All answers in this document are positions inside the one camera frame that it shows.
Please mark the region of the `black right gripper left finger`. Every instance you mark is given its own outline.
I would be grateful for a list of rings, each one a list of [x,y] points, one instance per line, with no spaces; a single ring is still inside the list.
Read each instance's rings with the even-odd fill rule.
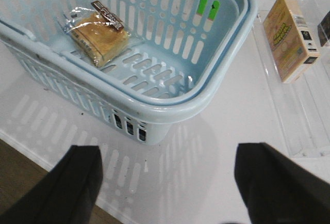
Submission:
[[[89,223],[102,181],[100,148],[72,145],[40,182],[1,214],[1,223]]]

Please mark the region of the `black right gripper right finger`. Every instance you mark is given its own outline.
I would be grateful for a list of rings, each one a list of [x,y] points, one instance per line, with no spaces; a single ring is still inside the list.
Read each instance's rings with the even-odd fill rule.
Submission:
[[[329,223],[329,183],[265,142],[238,144],[234,177],[251,223]]]

